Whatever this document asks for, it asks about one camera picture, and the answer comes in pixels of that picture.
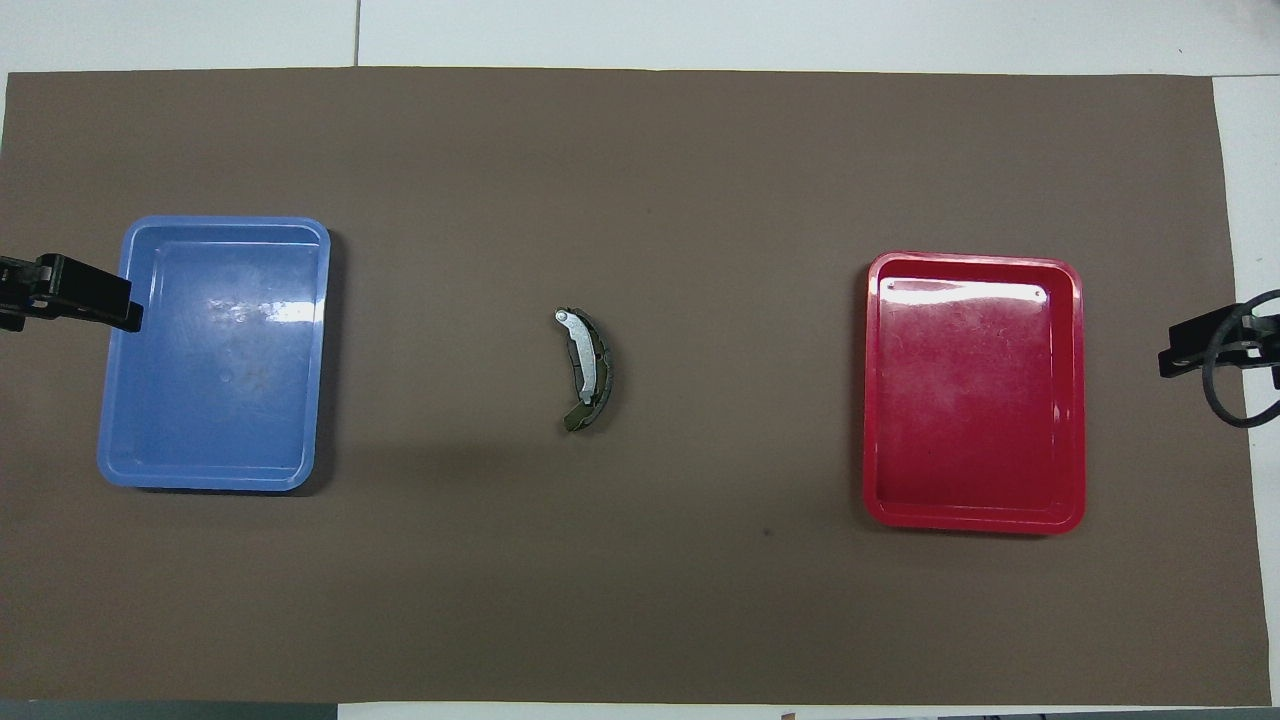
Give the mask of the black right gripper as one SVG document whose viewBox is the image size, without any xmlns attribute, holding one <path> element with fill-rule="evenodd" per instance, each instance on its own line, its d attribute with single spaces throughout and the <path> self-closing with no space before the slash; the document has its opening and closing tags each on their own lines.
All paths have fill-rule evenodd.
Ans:
<svg viewBox="0 0 1280 720">
<path fill-rule="evenodd" d="M 1230 313 L 1206 313 L 1169 327 L 1169 346 L 1158 354 L 1158 373 L 1175 378 L 1201 369 L 1213 333 Z M 1271 383 L 1279 389 L 1279 315 L 1248 313 L 1228 325 L 1217 364 L 1240 366 L 1242 370 L 1270 372 Z"/>
</svg>

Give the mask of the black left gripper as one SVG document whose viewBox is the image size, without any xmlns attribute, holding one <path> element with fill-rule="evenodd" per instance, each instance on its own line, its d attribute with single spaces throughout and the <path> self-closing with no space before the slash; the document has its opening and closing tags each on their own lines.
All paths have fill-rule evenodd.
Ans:
<svg viewBox="0 0 1280 720">
<path fill-rule="evenodd" d="M 38 286 L 38 300 L 35 297 Z M 70 318 L 136 333 L 145 309 L 132 283 L 56 252 L 36 260 L 1 256 L 1 329 L 19 333 L 29 316 Z"/>
</svg>

